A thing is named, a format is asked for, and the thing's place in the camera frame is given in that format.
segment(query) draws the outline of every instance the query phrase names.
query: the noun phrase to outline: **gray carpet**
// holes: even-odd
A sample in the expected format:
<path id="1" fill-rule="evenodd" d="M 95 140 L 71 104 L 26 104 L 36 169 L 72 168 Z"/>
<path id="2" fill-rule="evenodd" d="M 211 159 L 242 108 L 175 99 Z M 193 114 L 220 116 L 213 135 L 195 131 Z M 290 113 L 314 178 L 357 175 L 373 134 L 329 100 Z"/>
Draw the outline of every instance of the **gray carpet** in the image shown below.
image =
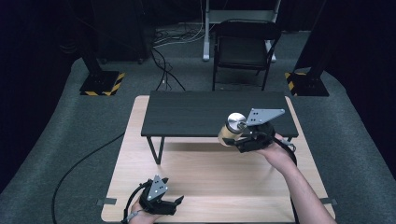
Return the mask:
<path id="1" fill-rule="evenodd" d="M 292 70 L 308 35 L 282 35 L 266 91 L 290 95 L 284 73 Z M 211 90 L 213 61 L 202 61 L 202 47 L 203 39 L 158 48 L 188 91 Z M 60 179 L 85 155 L 122 134 L 134 98 L 155 90 L 162 77 L 162 71 L 151 59 L 143 64 L 109 62 L 101 66 L 126 73 L 119 91 L 108 97 L 80 96 L 79 88 L 88 70 L 82 60 L 74 63 L 46 130 L 0 195 L 0 223 L 51 223 L 52 194 Z M 337 221 L 396 223 L 395 180 L 343 86 L 327 73 L 322 80 L 330 97 L 291 96 L 291 100 L 324 186 L 338 202 L 334 207 Z M 168 90 L 182 91 L 171 77 L 169 84 Z M 221 90 L 260 88 L 217 85 L 217 91 Z M 103 223 L 102 207 L 96 203 L 106 197 L 121 141 L 122 138 L 91 155 L 64 180 L 55 202 L 58 223 Z"/>

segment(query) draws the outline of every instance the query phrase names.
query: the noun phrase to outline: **small black table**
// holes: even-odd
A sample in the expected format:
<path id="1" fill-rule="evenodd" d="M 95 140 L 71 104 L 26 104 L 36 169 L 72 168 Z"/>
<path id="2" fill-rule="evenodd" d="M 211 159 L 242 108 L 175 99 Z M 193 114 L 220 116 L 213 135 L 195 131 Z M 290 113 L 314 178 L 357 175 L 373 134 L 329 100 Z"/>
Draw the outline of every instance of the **small black table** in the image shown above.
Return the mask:
<path id="1" fill-rule="evenodd" d="M 152 91 L 141 136 L 161 164 L 165 137 L 217 137 L 230 114 L 248 117 L 252 108 L 284 109 L 271 124 L 284 137 L 298 136 L 284 93 L 264 91 Z M 151 137 L 161 137 L 158 156 Z"/>

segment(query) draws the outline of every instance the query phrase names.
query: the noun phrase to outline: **forearm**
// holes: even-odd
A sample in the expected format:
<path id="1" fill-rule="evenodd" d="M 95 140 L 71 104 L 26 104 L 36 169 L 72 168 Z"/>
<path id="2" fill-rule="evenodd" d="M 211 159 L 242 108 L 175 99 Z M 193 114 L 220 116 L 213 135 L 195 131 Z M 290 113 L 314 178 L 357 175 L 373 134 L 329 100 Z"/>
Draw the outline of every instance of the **forearm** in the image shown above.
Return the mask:
<path id="1" fill-rule="evenodd" d="M 283 173 L 301 223 L 335 223 L 297 167 Z"/>

